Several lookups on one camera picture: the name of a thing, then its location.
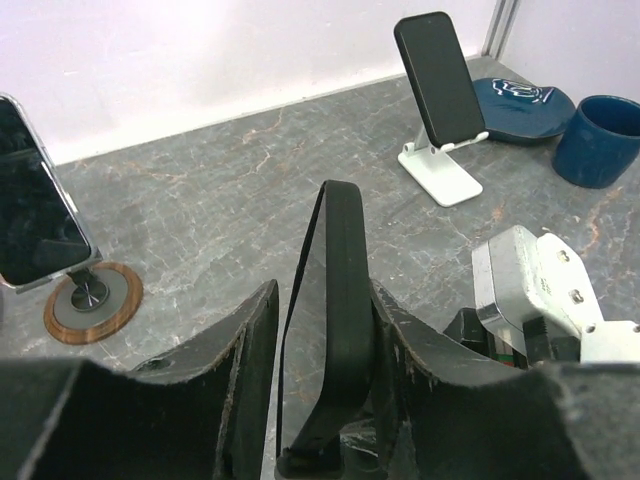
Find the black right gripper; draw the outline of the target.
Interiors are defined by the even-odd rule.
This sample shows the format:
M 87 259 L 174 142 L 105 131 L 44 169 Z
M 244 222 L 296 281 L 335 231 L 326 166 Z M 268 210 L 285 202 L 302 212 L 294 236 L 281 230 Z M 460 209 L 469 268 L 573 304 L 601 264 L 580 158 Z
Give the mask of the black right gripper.
M 524 323 L 526 354 L 487 331 L 472 308 L 460 309 L 444 334 L 476 353 L 522 370 L 545 361 L 580 361 L 580 340 L 543 317 Z

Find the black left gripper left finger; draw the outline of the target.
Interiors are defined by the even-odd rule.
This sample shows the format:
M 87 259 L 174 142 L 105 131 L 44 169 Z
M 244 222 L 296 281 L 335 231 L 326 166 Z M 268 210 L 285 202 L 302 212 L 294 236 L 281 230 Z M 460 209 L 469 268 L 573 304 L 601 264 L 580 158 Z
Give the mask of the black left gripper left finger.
M 5 479 L 257 479 L 279 315 L 275 281 L 124 372 L 85 357 L 1 363 Z

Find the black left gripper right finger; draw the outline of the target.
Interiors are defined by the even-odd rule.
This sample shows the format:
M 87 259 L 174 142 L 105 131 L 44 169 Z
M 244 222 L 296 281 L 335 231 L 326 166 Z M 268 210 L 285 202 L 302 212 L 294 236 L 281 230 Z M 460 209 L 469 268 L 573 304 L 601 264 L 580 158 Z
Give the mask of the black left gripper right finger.
M 639 369 L 482 356 L 371 285 L 372 403 L 392 479 L 635 479 Z

